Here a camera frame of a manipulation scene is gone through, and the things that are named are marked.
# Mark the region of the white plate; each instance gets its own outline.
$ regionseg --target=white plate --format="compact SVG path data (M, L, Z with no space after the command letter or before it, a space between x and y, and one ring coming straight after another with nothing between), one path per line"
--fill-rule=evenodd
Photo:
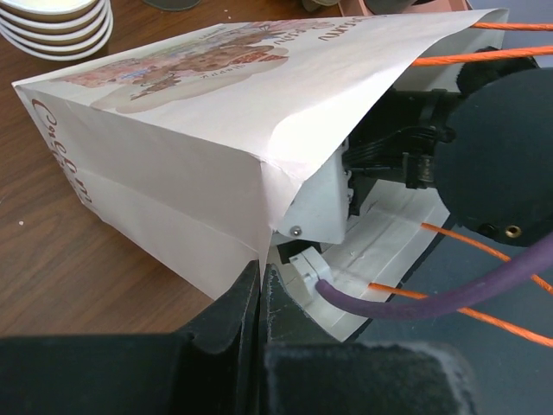
M63 30L74 28L81 24L90 22L104 7L104 4L107 0L99 0L98 3L85 15L79 17L78 19L69 21L69 22L59 22L59 23L46 23L46 22L35 22L33 20L23 19L22 17L12 15L4 9L0 9L0 16L5 17L6 19L11 20L12 22L21 24L27 29L43 29L43 30Z
M13 9L39 15L65 15L91 5L96 0L0 0Z
M98 17L92 23L90 23L88 26L84 27L81 30L77 30L71 33L66 33L63 35L44 35L42 33L31 32L29 30L22 29L19 26L16 26L15 24L8 22L2 17L0 17L0 25L4 26L6 29L14 33L17 33L22 36L30 37L32 39L36 39L39 41L64 42L64 41L71 41L72 39L79 39L80 37L88 35L89 33L96 30L96 28L104 21L104 18L108 10L111 11L111 8L108 2L105 2L105 7L102 9Z
M90 56L91 54L95 54L98 52L106 43L109 41L111 37L111 32L113 31L113 15L109 13L106 16L106 20L108 21L108 27L107 31L104 34L104 37L102 40L100 40L96 45L94 45L92 48L85 50L84 52L80 52L78 54L65 54L65 55L55 55L55 54L43 54L41 52L37 52L33 49L29 49L26 46L22 45L21 43L18 43L17 41L13 40L10 35L8 35L4 28L0 27L0 35L4 37L6 41L14 45L16 48L22 50L23 52L27 54L31 54L33 56L36 56L37 58L45 59L47 61L77 61L79 59L86 58L87 56Z
M106 11L108 11L109 15L111 16L111 9L110 9L109 3L105 4L104 12ZM105 18L102 24L102 27L93 36L89 37L85 41L74 43L72 45L63 45L63 46L52 46L52 45L44 45L42 43L36 43L34 41L30 41L28 39L25 39L17 35L16 33L12 32L7 28L3 28L3 30L6 35L11 37L14 41L21 43L22 45L25 45L34 49L39 49L44 52L54 52L58 54L64 54L66 52L81 50L95 44L96 42L98 42L98 40L102 38L102 36L104 35L109 25L110 25L110 19Z

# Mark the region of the wooden table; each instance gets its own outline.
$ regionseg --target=wooden table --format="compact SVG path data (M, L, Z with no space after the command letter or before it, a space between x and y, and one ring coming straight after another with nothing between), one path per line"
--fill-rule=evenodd
M313 17L299 0L202 0L179 13L140 0L111 4L110 54L219 22ZM11 87L67 64L26 55L3 38L0 56L0 334L180 327L211 300L79 203Z

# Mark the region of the metal screw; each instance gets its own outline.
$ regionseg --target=metal screw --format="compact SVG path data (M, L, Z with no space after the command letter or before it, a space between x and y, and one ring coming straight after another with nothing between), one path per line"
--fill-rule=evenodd
M292 236L300 236L302 234L302 229L298 226L290 228L290 235Z

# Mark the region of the cable connector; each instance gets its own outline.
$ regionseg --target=cable connector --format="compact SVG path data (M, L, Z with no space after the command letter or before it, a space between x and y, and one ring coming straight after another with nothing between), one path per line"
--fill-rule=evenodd
M332 271L327 261L312 246L294 257L291 257L290 264L294 266L300 275L308 294L312 298L318 295L315 290L317 281L324 279L330 284L334 282Z

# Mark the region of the brass insert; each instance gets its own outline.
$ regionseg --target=brass insert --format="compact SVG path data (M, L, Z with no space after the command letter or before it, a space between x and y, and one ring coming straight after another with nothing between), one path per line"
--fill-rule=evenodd
M522 234L522 229L520 227L517 227L516 225L510 225L505 230L505 235L507 235L509 238L518 238Z

